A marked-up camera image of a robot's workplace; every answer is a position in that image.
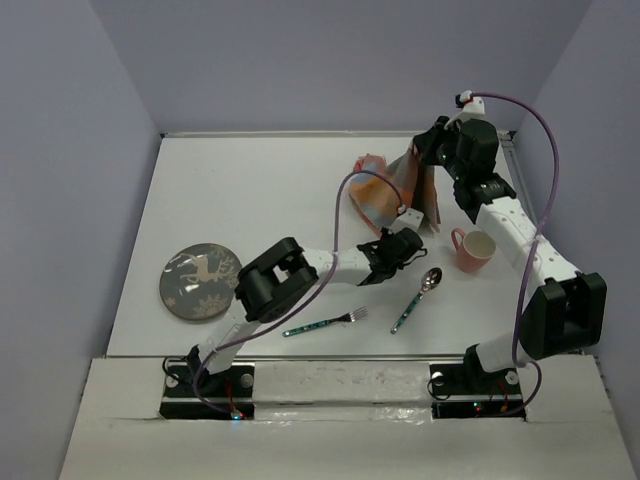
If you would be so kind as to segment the orange grey checked cloth napkin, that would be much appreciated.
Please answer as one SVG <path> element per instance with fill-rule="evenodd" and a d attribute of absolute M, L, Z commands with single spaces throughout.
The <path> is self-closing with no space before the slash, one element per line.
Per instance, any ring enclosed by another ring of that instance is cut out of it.
<path fill-rule="evenodd" d="M 402 205 L 423 215 L 421 228 L 440 231 L 435 167 L 421 163 L 413 142 L 391 163 L 379 155 L 361 156 L 353 172 L 355 175 L 348 186 L 349 198 L 377 235 L 383 228 L 391 227 Z"/>

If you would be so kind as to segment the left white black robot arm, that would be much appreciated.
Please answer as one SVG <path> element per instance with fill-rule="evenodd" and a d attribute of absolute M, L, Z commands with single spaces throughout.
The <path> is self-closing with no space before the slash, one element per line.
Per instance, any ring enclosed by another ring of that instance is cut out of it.
<path fill-rule="evenodd" d="M 186 357 L 187 383 L 201 395 L 215 392 L 221 372 L 261 325 L 292 317 L 329 284 L 381 284 L 426 253 L 409 228 L 385 230 L 377 240 L 334 252 L 304 248 L 292 237 L 280 240 L 240 270 L 229 309 Z"/>

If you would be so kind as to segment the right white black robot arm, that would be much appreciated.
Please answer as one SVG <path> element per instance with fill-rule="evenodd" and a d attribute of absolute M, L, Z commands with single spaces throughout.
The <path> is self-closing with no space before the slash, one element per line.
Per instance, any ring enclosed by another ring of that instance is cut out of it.
<path fill-rule="evenodd" d="M 424 165 L 449 174 L 458 207 L 522 277 L 513 331 L 466 350 L 462 384 L 482 392 L 497 372 L 596 345 L 606 282 L 597 273 L 582 272 L 537 232 L 515 190 L 495 171 L 496 128 L 482 119 L 440 116 L 413 145 Z"/>

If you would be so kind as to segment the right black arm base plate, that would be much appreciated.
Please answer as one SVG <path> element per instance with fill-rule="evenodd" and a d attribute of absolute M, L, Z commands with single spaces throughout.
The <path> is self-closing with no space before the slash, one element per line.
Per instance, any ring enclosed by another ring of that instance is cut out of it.
<path fill-rule="evenodd" d="M 526 418 L 524 396 L 514 369 L 477 381 L 467 379 L 461 363 L 431 364 L 429 372 L 426 387 L 436 420 Z"/>

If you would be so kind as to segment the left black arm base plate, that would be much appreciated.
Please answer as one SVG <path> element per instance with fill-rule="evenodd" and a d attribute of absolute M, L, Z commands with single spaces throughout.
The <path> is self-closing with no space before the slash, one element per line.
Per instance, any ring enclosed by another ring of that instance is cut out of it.
<path fill-rule="evenodd" d="M 255 365 L 240 362 L 230 369 L 199 379 L 202 402 L 192 387 L 193 374 L 180 357 L 165 357 L 162 362 L 164 388 L 159 415 L 168 420 L 253 420 L 253 386 Z"/>

